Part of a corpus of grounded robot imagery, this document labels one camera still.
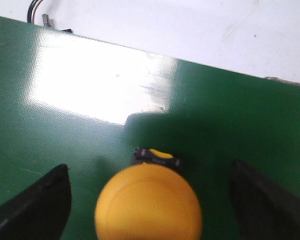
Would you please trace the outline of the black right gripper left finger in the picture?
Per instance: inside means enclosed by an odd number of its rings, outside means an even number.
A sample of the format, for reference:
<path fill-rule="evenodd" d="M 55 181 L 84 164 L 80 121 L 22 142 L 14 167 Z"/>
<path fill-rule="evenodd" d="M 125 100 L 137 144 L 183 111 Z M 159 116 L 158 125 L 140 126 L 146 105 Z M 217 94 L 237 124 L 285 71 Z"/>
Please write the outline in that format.
<path fill-rule="evenodd" d="M 59 240 L 71 209 L 69 170 L 60 164 L 0 205 L 0 240 Z"/>

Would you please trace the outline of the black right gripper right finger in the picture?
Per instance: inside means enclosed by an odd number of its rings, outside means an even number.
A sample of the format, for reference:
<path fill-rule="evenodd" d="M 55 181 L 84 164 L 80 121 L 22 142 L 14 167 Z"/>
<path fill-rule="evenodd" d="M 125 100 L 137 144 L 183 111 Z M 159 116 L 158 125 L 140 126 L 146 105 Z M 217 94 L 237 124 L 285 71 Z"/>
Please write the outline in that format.
<path fill-rule="evenodd" d="M 228 192 L 245 240 L 300 240 L 300 198 L 247 163 L 235 160 Z"/>

